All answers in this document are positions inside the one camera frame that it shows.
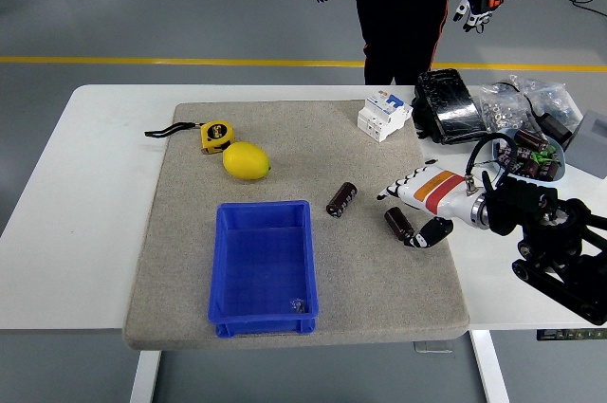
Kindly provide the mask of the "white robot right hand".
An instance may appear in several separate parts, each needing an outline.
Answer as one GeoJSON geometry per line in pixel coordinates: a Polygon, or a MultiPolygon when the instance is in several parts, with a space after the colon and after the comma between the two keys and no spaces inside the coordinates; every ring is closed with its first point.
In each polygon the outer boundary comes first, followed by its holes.
{"type": "Polygon", "coordinates": [[[388,209],[384,217],[397,239],[407,247],[429,248],[453,231],[454,218],[473,227],[480,227],[483,194],[467,194],[466,179],[439,167],[424,166],[398,179],[377,195],[378,200],[395,197],[407,206],[425,211],[432,218],[415,230],[398,208],[388,209]]]}

